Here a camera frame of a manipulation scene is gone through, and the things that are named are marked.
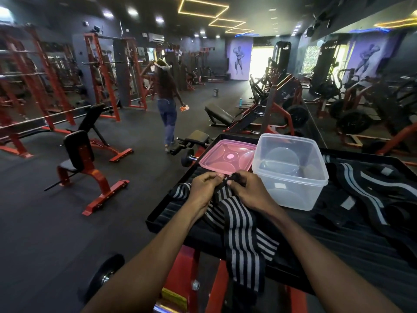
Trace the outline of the red black incline bench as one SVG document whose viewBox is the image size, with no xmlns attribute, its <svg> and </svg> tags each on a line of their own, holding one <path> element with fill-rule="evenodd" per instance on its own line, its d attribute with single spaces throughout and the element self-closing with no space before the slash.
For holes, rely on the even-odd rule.
<svg viewBox="0 0 417 313">
<path fill-rule="evenodd" d="M 111 153 L 111 157 L 108 159 L 110 163 L 118 163 L 123 158 L 132 155 L 134 150 L 132 148 L 126 148 L 125 150 L 118 150 L 109 144 L 104 136 L 101 134 L 100 130 L 96 126 L 96 122 L 106 109 L 106 106 L 103 103 L 90 105 L 86 104 L 76 108 L 76 110 L 82 110 L 84 113 L 77 115 L 76 117 L 81 117 L 82 120 L 79 124 L 75 126 L 67 126 L 66 131 L 73 133 L 75 131 L 85 131 L 90 134 L 90 131 L 94 132 L 95 137 L 89 137 L 89 142 L 92 148 L 100 149 Z"/>
</svg>

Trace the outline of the person's left forearm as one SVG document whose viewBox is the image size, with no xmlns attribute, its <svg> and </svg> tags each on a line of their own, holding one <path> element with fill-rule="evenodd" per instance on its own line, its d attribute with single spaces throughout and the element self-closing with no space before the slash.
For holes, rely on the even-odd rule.
<svg viewBox="0 0 417 313">
<path fill-rule="evenodd" d="M 189 199 L 153 240 L 98 290 L 81 313 L 152 313 L 186 236 L 207 205 Z"/>
</svg>

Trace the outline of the person's right hand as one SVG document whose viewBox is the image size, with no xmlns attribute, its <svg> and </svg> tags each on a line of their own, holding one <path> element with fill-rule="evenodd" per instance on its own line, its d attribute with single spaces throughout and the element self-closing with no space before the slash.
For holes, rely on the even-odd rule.
<svg viewBox="0 0 417 313">
<path fill-rule="evenodd" d="M 252 210 L 271 214 L 277 207 L 262 180 L 256 174 L 240 170 L 228 178 L 245 187 L 245 196 L 238 196 L 241 202 Z"/>
</svg>

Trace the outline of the black grey striped wrap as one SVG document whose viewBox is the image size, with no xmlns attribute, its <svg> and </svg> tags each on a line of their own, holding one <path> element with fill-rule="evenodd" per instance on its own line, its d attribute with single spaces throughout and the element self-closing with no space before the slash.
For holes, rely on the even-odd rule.
<svg viewBox="0 0 417 313">
<path fill-rule="evenodd" d="M 227 185 L 228 180 L 244 184 L 240 171 L 227 176 L 215 188 L 204 220 L 223 234 L 227 269 L 233 281 L 263 293 L 266 265 L 277 254 L 279 242 L 258 227 L 258 216 Z"/>
</svg>

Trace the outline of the black weight plate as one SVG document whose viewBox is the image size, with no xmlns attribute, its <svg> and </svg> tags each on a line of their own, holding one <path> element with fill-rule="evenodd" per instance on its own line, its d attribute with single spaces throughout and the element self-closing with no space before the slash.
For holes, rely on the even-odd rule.
<svg viewBox="0 0 417 313">
<path fill-rule="evenodd" d="M 303 105 L 289 106 L 286 111 L 291 117 L 294 129 L 302 128 L 309 120 L 309 112 Z"/>
<path fill-rule="evenodd" d="M 125 264 L 125 258 L 121 253 L 112 252 L 98 261 L 87 283 L 77 291 L 78 299 L 86 305 L 98 290 Z"/>
</svg>

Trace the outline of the black dumbbell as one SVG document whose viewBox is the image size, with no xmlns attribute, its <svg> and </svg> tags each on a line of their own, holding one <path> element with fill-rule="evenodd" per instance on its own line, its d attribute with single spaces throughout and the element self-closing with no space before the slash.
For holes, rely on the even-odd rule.
<svg viewBox="0 0 417 313">
<path fill-rule="evenodd" d="M 177 154 L 180 153 L 180 151 L 184 150 L 184 153 L 181 157 L 180 163 L 182 165 L 182 167 L 184 168 L 189 168 L 190 166 L 192 166 L 197 160 L 198 157 L 195 155 L 195 151 L 193 148 L 190 147 L 186 147 L 184 145 L 177 145 L 175 147 L 173 147 L 169 153 L 172 156 L 175 156 Z"/>
</svg>

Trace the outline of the pink plastic container lid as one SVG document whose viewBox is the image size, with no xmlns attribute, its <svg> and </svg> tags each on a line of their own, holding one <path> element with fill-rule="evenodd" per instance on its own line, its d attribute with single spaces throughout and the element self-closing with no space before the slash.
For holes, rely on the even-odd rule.
<svg viewBox="0 0 417 313">
<path fill-rule="evenodd" d="M 249 171 L 256 145 L 233 140 L 220 140 L 202 158 L 199 165 L 210 171 L 231 175 L 239 170 Z"/>
</svg>

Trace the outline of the wall mirror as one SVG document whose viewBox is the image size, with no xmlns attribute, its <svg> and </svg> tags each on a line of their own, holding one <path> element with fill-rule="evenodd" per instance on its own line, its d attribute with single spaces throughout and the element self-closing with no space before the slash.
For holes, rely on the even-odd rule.
<svg viewBox="0 0 417 313">
<path fill-rule="evenodd" d="M 344 146 L 417 168 L 417 0 L 327 0 L 296 74 Z"/>
</svg>

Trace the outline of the clear plastic container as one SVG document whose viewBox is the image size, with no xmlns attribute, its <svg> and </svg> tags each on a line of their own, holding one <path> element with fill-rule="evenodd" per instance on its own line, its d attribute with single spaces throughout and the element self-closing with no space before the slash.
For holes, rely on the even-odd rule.
<svg viewBox="0 0 417 313">
<path fill-rule="evenodd" d="M 290 209 L 313 210 L 329 174 L 316 141 L 264 133 L 254 152 L 252 171 L 272 199 Z"/>
</svg>

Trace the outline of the red power rack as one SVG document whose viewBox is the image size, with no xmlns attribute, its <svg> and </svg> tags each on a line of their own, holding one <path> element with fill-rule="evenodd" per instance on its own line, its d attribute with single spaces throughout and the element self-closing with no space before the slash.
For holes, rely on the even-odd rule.
<svg viewBox="0 0 417 313">
<path fill-rule="evenodd" d="M 147 111 L 147 97 L 141 76 L 137 42 L 132 36 L 83 35 L 90 70 L 93 102 L 101 110 L 99 118 L 121 121 L 121 110 Z"/>
</svg>

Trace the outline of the red black upright seat bench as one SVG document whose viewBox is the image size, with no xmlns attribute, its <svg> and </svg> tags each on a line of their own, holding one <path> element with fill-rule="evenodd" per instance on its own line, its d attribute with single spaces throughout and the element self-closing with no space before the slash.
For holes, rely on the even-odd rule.
<svg viewBox="0 0 417 313">
<path fill-rule="evenodd" d="M 65 136 L 63 145 L 69 159 L 61 162 L 56 168 L 59 181 L 48 186 L 44 191 L 58 185 L 62 187 L 69 186 L 71 184 L 70 178 L 79 173 L 92 177 L 97 182 L 101 194 L 87 205 L 82 212 L 83 215 L 90 216 L 119 190 L 128 186 L 129 180 L 125 179 L 121 179 L 110 186 L 104 174 L 95 168 L 95 156 L 86 131 L 78 130 Z"/>
</svg>

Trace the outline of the person's right forearm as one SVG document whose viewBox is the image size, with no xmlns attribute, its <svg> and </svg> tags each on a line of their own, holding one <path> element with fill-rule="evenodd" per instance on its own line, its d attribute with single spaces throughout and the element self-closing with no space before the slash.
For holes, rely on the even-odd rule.
<svg viewBox="0 0 417 313">
<path fill-rule="evenodd" d="M 262 203 L 260 211 L 289 243 L 326 313 L 403 313 L 274 201 Z"/>
</svg>

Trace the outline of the black wrap with grey stripes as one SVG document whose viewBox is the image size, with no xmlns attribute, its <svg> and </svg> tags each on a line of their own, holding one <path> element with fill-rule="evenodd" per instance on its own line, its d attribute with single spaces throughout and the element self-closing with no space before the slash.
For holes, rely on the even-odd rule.
<svg viewBox="0 0 417 313">
<path fill-rule="evenodd" d="M 417 266 L 417 182 L 383 165 L 323 155 L 330 180 L 357 205 L 377 234 Z"/>
</svg>

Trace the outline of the bodybuilder wall poster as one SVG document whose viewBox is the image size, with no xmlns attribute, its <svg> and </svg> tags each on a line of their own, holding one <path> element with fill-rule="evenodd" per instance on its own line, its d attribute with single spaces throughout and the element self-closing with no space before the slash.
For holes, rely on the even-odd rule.
<svg viewBox="0 0 417 313">
<path fill-rule="evenodd" d="M 249 80 L 252 48 L 252 37 L 234 37 L 229 41 L 227 56 L 231 80 Z"/>
</svg>

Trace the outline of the red plate loaded machine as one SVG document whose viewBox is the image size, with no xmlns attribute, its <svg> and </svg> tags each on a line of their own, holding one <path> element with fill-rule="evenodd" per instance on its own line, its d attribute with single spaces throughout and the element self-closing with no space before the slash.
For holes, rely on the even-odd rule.
<svg viewBox="0 0 417 313">
<path fill-rule="evenodd" d="M 293 128 L 286 111 L 292 105 L 303 105 L 302 86 L 300 80 L 289 73 L 279 76 L 266 99 L 244 111 L 242 117 L 223 132 L 257 137 L 264 133 L 303 137 L 301 132 Z"/>
</svg>

